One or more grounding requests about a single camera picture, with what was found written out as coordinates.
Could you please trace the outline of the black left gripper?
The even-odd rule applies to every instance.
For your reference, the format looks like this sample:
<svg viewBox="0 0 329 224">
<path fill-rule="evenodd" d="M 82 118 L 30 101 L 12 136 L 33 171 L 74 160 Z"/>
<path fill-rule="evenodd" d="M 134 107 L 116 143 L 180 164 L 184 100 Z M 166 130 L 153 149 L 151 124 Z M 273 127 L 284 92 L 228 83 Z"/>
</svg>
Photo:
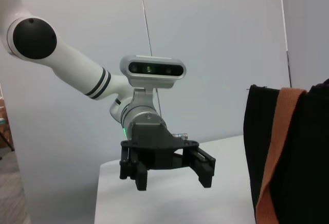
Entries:
<svg viewBox="0 0 329 224">
<path fill-rule="evenodd" d="M 130 177 L 137 190 L 145 191 L 148 170 L 190 167 L 201 185 L 210 188 L 216 159 L 198 147 L 196 141 L 174 137 L 163 124 L 134 124 L 131 139 L 121 142 L 119 178 Z"/>
</svg>

